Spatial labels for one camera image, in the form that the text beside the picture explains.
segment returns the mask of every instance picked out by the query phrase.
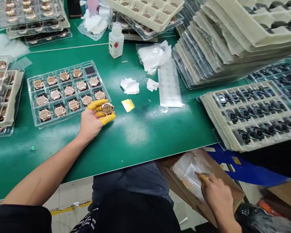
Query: plastic bag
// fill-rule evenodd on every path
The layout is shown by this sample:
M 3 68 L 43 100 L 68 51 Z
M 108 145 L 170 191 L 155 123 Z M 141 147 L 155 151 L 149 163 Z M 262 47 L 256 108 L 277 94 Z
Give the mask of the plastic bag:
M 155 75 L 157 68 L 171 58 L 171 45 L 165 40 L 161 44 L 136 44 L 140 63 L 148 75 Z
M 242 203 L 235 213 L 236 221 L 250 233 L 291 233 L 291 221 L 272 216 L 262 208 Z
M 104 29 L 102 30 L 102 32 L 98 33 L 98 34 L 94 34 L 91 31 L 87 31 L 86 27 L 84 26 L 85 24 L 85 20 L 82 21 L 82 23 L 80 23 L 80 25 L 78 26 L 78 30 L 80 33 L 82 33 L 85 36 L 88 36 L 89 38 L 93 39 L 93 40 L 99 40 L 104 32 L 106 31 L 108 24 L 105 24 Z
M 186 152 L 172 167 L 172 170 L 191 193 L 201 201 L 205 201 L 201 192 L 201 181 L 195 172 L 209 174 L 210 171 L 207 167 L 210 167 L 210 165 L 204 159 L 202 151 L 196 149 Z
M 16 39 L 10 40 L 7 34 L 0 33 L 0 56 L 20 58 L 28 53 L 30 50 L 23 42 Z

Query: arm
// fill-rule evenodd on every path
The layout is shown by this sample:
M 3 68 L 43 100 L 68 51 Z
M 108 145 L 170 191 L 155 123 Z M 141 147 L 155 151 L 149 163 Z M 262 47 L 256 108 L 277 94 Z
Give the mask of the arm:
M 242 228 L 233 214 L 233 197 L 230 187 L 211 174 L 207 178 L 202 178 L 201 190 L 213 212 L 219 232 L 241 233 Z
M 81 128 L 77 137 L 18 183 L 2 204 L 43 205 L 59 187 L 83 149 L 105 124 L 115 118 L 115 114 L 105 116 L 99 112 L 101 104 L 106 102 L 107 100 L 92 102 L 82 112 Z

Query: bottle cap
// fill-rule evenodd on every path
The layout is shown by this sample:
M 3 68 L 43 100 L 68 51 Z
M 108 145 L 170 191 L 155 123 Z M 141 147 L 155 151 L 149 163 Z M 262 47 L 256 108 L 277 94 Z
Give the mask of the bottle cap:
M 112 33 L 116 36 L 119 36 L 122 33 L 122 24 L 118 21 L 113 23 Z

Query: yellow sticker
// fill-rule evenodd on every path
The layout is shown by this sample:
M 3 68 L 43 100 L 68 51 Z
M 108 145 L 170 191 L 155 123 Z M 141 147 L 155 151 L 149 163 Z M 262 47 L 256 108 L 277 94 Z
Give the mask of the yellow sticker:
M 130 112 L 135 108 L 131 99 L 123 100 L 122 102 L 123 107 L 125 108 L 126 112 Z
M 234 162 L 235 162 L 236 164 L 241 165 L 241 162 L 239 161 L 239 159 L 238 159 L 237 157 L 233 157 L 233 156 L 232 156 L 232 158 L 233 158 L 233 160 L 234 160 Z

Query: plastic bottle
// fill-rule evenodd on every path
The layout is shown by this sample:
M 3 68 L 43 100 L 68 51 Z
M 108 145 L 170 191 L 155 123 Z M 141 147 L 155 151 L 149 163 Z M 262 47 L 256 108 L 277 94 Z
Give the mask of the plastic bottle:
M 87 0 L 87 7 L 90 11 L 90 16 L 97 14 L 99 9 L 99 1 L 98 0 Z
M 112 30 L 109 33 L 109 53 L 113 58 L 122 56 L 124 45 L 124 35 L 122 33 L 122 24 L 114 22 Z

